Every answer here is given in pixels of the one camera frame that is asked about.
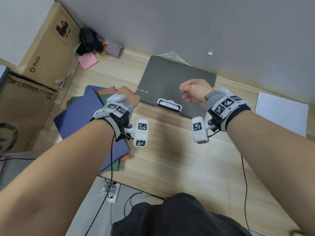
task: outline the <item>person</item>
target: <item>person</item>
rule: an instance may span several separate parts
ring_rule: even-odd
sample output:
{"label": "person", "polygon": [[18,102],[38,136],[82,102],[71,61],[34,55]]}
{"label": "person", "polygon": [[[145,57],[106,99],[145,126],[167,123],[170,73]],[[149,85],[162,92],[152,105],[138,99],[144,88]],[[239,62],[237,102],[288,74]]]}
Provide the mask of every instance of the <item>person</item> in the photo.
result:
{"label": "person", "polygon": [[[217,94],[202,79],[180,85],[183,98],[205,107]],[[133,108],[140,97],[118,90]],[[315,143],[244,110],[226,131],[264,185],[306,235],[315,234]],[[111,148],[114,130],[93,120],[42,154],[0,192],[1,235],[65,235]],[[139,203],[115,222],[111,235],[248,235],[223,215],[208,213],[180,193],[161,205]]]}

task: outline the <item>pink sticky note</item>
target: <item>pink sticky note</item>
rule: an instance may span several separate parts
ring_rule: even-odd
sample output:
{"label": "pink sticky note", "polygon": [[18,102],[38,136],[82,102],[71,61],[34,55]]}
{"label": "pink sticky note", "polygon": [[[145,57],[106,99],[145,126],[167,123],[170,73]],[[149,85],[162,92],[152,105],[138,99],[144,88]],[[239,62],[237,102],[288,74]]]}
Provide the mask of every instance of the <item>pink sticky note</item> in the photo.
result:
{"label": "pink sticky note", "polygon": [[99,62],[92,52],[79,56],[78,60],[82,65],[83,69],[88,69],[89,67],[92,67],[93,65]]}

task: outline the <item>white power strip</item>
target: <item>white power strip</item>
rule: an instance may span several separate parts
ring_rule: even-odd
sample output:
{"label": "white power strip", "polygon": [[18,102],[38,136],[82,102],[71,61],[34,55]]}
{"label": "white power strip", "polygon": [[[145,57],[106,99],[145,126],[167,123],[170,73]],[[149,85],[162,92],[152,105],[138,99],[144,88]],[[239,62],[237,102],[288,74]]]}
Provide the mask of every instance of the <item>white power strip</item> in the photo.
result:
{"label": "white power strip", "polygon": [[120,190],[119,183],[112,185],[112,187],[109,189],[109,192],[108,192],[108,198],[107,198],[108,202],[115,203],[117,201],[119,190]]}

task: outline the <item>wrist-mounted device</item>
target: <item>wrist-mounted device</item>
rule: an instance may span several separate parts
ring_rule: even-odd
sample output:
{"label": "wrist-mounted device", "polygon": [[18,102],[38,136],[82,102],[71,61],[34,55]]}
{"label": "wrist-mounted device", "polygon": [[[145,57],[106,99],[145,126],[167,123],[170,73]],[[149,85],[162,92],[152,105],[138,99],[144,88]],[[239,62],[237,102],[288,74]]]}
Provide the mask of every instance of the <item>wrist-mounted device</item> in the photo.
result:
{"label": "wrist-mounted device", "polygon": [[239,113],[250,110],[249,102],[232,94],[226,88],[212,91],[205,96],[206,109],[212,116],[211,120],[195,117],[191,120],[192,135],[198,144],[209,142],[208,130],[213,132],[226,131],[229,122]]}
{"label": "wrist-mounted device", "polygon": [[145,147],[149,136],[149,123],[146,119],[138,119],[135,126],[129,122],[133,113],[132,105],[125,100],[125,95],[114,94],[110,96],[107,103],[95,111],[93,118],[106,121],[113,129],[116,135],[116,142],[127,138],[134,140],[134,146]]}

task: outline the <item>hand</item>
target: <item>hand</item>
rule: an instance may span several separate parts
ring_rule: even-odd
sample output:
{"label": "hand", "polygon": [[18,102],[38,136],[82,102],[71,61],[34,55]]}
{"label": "hand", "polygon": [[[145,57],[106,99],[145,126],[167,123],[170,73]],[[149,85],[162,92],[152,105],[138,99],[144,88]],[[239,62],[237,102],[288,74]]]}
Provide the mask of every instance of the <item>hand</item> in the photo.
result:
{"label": "hand", "polygon": [[132,92],[130,89],[128,89],[126,86],[120,87],[118,90],[116,90],[116,93],[124,94],[126,96],[126,100],[131,103],[132,107],[135,109],[140,102],[140,96],[135,95],[134,92]]}
{"label": "hand", "polygon": [[183,99],[186,99],[187,103],[198,103],[204,107],[205,96],[214,91],[214,88],[210,86],[204,79],[191,79],[179,86],[179,89],[183,93]]}

